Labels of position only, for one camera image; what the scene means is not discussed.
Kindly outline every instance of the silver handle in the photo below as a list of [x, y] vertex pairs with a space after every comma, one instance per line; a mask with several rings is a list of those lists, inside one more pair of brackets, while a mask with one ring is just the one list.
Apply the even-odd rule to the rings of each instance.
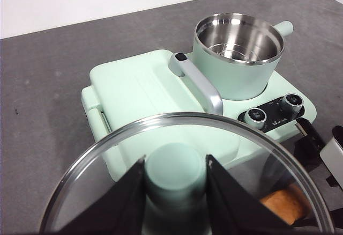
[[182, 78], [205, 112], [223, 115], [223, 101], [218, 90], [183, 53], [173, 54], [168, 66]]

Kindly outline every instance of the brand logo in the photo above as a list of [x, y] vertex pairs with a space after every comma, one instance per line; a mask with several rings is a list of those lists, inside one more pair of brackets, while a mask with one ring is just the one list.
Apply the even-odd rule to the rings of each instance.
[[287, 119], [286, 119], [286, 118], [283, 118], [283, 119], [281, 119], [281, 120], [279, 120], [279, 121], [273, 121], [272, 124], [273, 124], [274, 126], [276, 126], [276, 125], [278, 125], [278, 124], [280, 124], [280, 123], [282, 123], [282, 122], [284, 122], [284, 121], [287, 121]]

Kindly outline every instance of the black control panel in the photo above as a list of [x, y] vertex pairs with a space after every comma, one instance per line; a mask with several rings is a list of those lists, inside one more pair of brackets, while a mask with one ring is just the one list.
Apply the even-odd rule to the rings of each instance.
[[[287, 97], [288, 97], [287, 99], [289, 99], [291, 105], [293, 104], [293, 101], [292, 101], [293, 99], [297, 99], [294, 102], [294, 105], [299, 105], [299, 100], [302, 101], [302, 98], [299, 97], [298, 95], [295, 95], [295, 94], [293, 95], [292, 98], [290, 98], [289, 94], [287, 95]], [[261, 109], [261, 110], [263, 110], [263, 112], [266, 113], [267, 118], [266, 118], [266, 121], [264, 122], [263, 127], [260, 129], [261, 131], [268, 132], [272, 129], [275, 129], [279, 126], [287, 124], [290, 121], [293, 121], [293, 120], [301, 117], [302, 115], [304, 115], [305, 109], [302, 106], [302, 104], [301, 104], [301, 109], [298, 113], [293, 113], [292, 111], [286, 110], [287, 109], [286, 107], [282, 107], [283, 102], [285, 101], [285, 100], [282, 101], [283, 98], [284, 97], [279, 97], [279, 98], [276, 98], [276, 99], [271, 100], [269, 102], [266, 102], [265, 104], [262, 104], [262, 105], [259, 105], [259, 106], [256, 106], [253, 108], [253, 111], [256, 113], [259, 113], [259, 111], [256, 109]], [[244, 121], [245, 113], [246, 113], [246, 111], [241, 113], [238, 116], [238, 120], [248, 123], [246, 120], [246, 117], [245, 117], [245, 121]], [[255, 116], [251, 116], [251, 115], [252, 114], [249, 111], [249, 116], [251, 118], [255, 119]]]

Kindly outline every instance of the mint green lid knob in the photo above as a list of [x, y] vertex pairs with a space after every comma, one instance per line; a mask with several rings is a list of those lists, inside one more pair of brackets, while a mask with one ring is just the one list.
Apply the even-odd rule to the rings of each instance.
[[164, 209], [187, 209], [205, 193], [205, 159], [189, 145], [170, 143], [156, 149], [145, 164], [149, 198]]

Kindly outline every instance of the glass lid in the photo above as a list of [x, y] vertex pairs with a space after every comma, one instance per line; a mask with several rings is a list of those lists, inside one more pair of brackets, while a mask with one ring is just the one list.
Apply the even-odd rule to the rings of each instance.
[[[52, 195], [41, 232], [211, 234], [225, 218], [250, 229], [334, 231], [315, 184], [279, 143], [240, 121], [182, 112], [127, 124], [86, 150]], [[296, 227], [304, 218], [316, 226]]]

